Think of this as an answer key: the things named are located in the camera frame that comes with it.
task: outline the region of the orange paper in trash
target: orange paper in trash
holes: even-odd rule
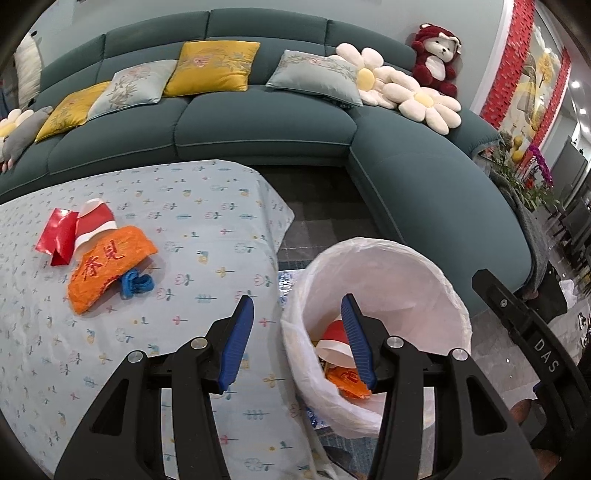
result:
[[[359,378],[356,368],[330,368],[326,379],[334,383],[344,397],[365,399],[371,396],[371,391]]]

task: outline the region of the light blue embroidered pillow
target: light blue embroidered pillow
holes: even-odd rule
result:
[[[347,108],[363,106],[356,80],[357,68],[347,61],[286,50],[267,87],[321,96]]]
[[[136,105],[158,103],[176,65],[176,60],[157,60],[118,71],[88,110],[86,120]]]

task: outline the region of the red paper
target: red paper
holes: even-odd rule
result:
[[[35,250],[51,255],[51,266],[67,265],[74,254],[78,212],[56,208],[35,245]]]

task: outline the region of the throw pillow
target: throw pillow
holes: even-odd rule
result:
[[[176,60],[157,60],[123,69],[90,107],[86,120],[136,105],[158,103]]]
[[[41,89],[43,67],[39,48],[30,33],[25,35],[15,50],[14,63],[18,75],[18,104],[24,110]]]
[[[164,96],[243,92],[260,46],[259,42],[235,40],[186,42]]]
[[[52,111],[52,106],[46,106],[38,110],[4,139],[2,157],[8,163],[7,167],[9,170],[21,158],[25,149],[33,143],[39,130],[41,130],[41,127],[45,124]]]
[[[52,135],[68,132],[79,125],[84,125],[88,110],[109,84],[110,82],[98,83],[92,87],[69,94],[60,102],[47,122],[45,122],[35,142]]]
[[[348,61],[286,50],[267,87],[321,96],[346,108],[363,106],[356,81],[357,67]]]

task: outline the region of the light blue patterned sheet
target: light blue patterned sheet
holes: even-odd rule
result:
[[[107,291],[83,316],[66,288],[74,262],[34,250],[55,207],[105,199],[119,226],[156,244],[153,292]],[[312,457],[280,335],[276,251],[293,213],[254,170],[227,161],[125,170],[50,187],[0,206],[0,408],[29,454],[53,473],[78,422],[125,355],[173,352],[229,316],[241,295],[255,323],[238,379],[212,401],[230,475],[312,478]],[[170,392],[163,451],[176,477]]]

